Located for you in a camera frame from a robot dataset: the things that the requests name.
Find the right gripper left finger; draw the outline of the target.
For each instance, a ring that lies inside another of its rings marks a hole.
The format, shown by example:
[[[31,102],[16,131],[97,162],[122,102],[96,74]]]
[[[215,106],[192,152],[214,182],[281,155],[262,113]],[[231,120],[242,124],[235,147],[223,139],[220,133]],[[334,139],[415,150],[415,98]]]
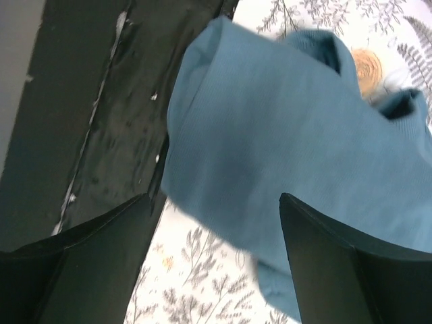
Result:
[[[149,247],[139,195],[50,238],[1,253],[2,323],[123,323]]]

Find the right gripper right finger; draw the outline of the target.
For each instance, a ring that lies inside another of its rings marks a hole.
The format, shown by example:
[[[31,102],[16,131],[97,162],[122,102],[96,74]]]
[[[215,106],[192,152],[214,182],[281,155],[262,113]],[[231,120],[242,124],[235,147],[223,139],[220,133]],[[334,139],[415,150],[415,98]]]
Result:
[[[431,254],[374,238],[291,194],[281,227],[303,323],[431,323]]]

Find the blue tank top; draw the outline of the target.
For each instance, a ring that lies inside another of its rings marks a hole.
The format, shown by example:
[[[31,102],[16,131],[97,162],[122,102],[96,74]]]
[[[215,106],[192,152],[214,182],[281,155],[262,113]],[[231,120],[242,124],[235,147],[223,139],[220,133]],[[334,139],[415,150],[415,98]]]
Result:
[[[348,48],[326,30],[280,41],[213,20],[169,101],[161,187],[257,260],[265,300],[300,316],[279,216],[289,193],[381,240],[431,251],[431,133],[413,88],[363,100]]]

